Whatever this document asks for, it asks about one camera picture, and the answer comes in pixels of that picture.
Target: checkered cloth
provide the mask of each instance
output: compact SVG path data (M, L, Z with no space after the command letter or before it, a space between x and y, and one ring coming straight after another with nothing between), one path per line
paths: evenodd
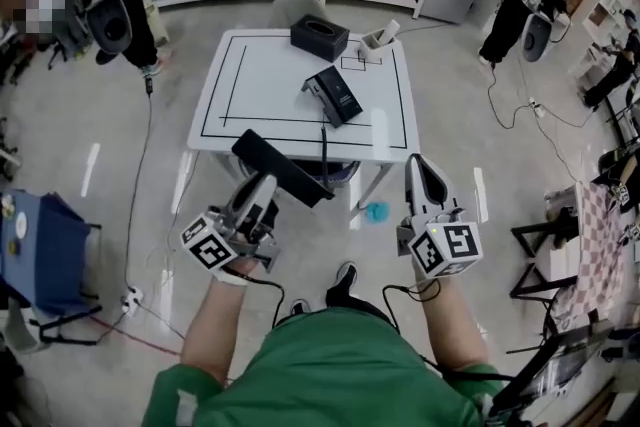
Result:
M576 187L580 226L578 282L558 292L551 316L558 329L575 325L581 315L599 308L608 310L622 289L624 259L620 240L623 228L620 207L612 206L608 187L593 183Z

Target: gray floor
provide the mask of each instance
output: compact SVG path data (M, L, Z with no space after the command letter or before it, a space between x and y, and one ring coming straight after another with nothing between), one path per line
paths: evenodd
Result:
M354 32L384 26L395 17L402 28L437 25L366 4L331 4L334 21ZM194 6L163 14L174 55L160 75L153 95L153 123L133 217L128 279L145 292L145 304L184 333L206 290L209 278L179 249L177 233L207 205L223 203L232 184L218 164L202 153L182 201L175 229L171 205L192 114L218 42L227 29L264 27L266 1ZM474 168L486 185L489 220L480 225L485 258L459 278L478 323L486 330L493 362L500 371L515 373L529 355L505 355L513 348L539 341L542 307L509 299L508 291L525 264L522 250L510 235L512 226L543 221L545 191L572 183L551 144L538 131L529 111L518 114L516 127L498 126L487 100L491 74L477 60L481 35L471 25L408 32L403 41L412 81L422 152L445 170L458 188L462 204L476 218ZM47 71L47 55L38 55L17 88L5 86L2 109L10 118L9 139L20 148L24 166L15 186L34 193L58 191L83 217L102 223L102 254L95 249L88 282L106 303L100 317L119 317L123 292L127 214L136 166L145 135L148 104L137 71L119 57L99 68L93 56L58 63ZM536 64L523 63L524 77L512 52L496 70L492 94L505 122L529 97L556 114L581 123L588 112L566 76L566 63L553 56ZM557 124L549 115L541 124L558 141L559 151L576 178L592 178L599 155L614 145L613 134L597 113L584 129ZM82 196L87 158L94 144L100 151L86 195ZM373 173L365 169L364 179ZM379 199L391 206L382 225L361 223L350 229L348 190L313 211L283 198L277 236L285 248L271 275L287 290L284 308L307 298L314 308L345 259L359 265L356 293L384 308L381 288L409 284L410 262L395 255L395 225L406 215L402 173L396 173ZM259 348L271 325L277 294L249 288L242 312L232 377ZM402 295L391 298L403 335L424 354L430 353L419 305ZM120 326L128 334L171 351L181 340L155 317L139 312ZM69 334L99 336L104 330L90 321L70 326ZM28 374L48 394L55 425L135 425L145 409L155 374L175 363L175 356L112 333L96 348L54 346L21 357ZM557 425L610 377L613 366L589 362L568 397L536 404L529 416ZM34 394L45 409L42 387Z

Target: blue fabric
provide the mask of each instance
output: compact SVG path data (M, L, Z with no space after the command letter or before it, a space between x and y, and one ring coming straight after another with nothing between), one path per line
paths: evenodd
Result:
M365 217L371 224L379 224L385 222L389 218L389 204L369 203L365 208Z
M86 311L80 296L84 272L85 242L91 228L56 194L42 198L10 190L16 211L2 219L0 274L6 283L33 306L50 315ZM27 217L23 239L16 235L20 212ZM17 255L8 252L17 241Z

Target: power strip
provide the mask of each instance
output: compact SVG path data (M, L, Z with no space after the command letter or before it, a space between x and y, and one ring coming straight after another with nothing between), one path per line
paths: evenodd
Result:
M529 98L529 107L533 109L533 112L538 118L544 117L544 113L545 113L544 107L542 106L542 104L536 103L533 96Z
M122 311L127 317L135 316L138 311L138 305L142 303L144 294L138 287L130 287L127 298L122 302Z

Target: black tissue box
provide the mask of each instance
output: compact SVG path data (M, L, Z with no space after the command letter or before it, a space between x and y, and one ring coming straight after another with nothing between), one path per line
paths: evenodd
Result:
M313 15L305 15L291 26L291 44L329 62L347 48L349 29Z

